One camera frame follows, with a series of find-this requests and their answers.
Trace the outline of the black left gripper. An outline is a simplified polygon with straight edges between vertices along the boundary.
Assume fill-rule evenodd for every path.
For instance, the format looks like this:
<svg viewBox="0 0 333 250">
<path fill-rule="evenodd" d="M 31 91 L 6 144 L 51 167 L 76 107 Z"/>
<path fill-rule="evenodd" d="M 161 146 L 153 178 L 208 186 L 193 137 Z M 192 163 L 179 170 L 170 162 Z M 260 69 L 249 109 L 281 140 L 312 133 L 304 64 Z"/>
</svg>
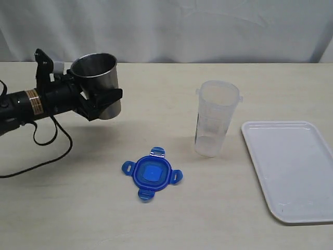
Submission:
<svg viewBox="0 0 333 250">
<path fill-rule="evenodd" d="M 104 90 L 89 98 L 88 80 L 77 76 L 71 69 L 67 69 L 66 73 L 56 74 L 54 81 L 50 80 L 49 74 L 41 75 L 41 118 L 68 111 L 89 121 L 109 120 L 120 114 L 122 89 Z"/>
</svg>

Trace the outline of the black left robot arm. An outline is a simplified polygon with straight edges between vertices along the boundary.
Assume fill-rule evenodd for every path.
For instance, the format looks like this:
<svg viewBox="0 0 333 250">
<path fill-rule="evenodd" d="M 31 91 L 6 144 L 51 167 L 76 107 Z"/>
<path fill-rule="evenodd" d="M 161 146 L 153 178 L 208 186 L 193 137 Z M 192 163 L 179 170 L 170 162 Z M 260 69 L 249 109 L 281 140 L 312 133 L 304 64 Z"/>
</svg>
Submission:
<svg viewBox="0 0 333 250">
<path fill-rule="evenodd" d="M 53 82 L 47 81 L 36 88 L 1 94 L 1 135 L 32 121 L 73 111 L 88 121 L 101 119 L 102 112 L 119 101 L 123 90 L 99 90 L 89 87 L 91 97 L 83 97 L 80 81 L 70 70 L 55 74 Z"/>
</svg>

